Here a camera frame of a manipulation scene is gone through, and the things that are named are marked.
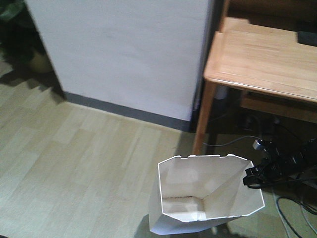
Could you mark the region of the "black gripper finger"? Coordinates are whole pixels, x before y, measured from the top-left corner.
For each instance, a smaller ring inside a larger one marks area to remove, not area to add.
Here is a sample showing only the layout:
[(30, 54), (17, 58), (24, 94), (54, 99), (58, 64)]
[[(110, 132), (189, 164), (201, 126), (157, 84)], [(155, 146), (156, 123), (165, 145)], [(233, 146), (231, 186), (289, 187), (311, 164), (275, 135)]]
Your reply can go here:
[(243, 178), (243, 184), (245, 186), (259, 186), (262, 184), (262, 182), (257, 177), (248, 177), (245, 176)]
[(256, 177), (258, 176), (260, 170), (257, 167), (248, 168), (245, 170), (247, 177)]

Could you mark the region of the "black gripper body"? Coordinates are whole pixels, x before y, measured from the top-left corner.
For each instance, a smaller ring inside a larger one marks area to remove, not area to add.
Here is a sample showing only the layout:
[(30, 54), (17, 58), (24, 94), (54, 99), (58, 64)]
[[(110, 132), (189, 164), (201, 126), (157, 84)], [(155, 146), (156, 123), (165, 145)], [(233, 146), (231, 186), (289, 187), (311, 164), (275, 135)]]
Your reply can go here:
[(292, 156), (280, 154), (274, 142), (257, 141), (257, 150), (267, 155), (257, 165), (257, 178), (262, 183), (272, 183), (297, 172), (296, 160)]

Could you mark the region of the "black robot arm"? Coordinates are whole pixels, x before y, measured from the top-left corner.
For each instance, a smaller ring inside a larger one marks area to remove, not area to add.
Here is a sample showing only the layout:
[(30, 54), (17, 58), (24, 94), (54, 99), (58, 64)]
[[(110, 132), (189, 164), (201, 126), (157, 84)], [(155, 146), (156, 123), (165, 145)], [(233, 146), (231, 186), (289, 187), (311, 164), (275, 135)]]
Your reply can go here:
[(257, 139), (253, 148), (267, 154), (261, 163), (245, 170), (243, 184), (259, 189), (285, 183), (285, 179), (317, 166), (317, 140), (312, 139), (297, 151), (282, 154), (272, 141)]

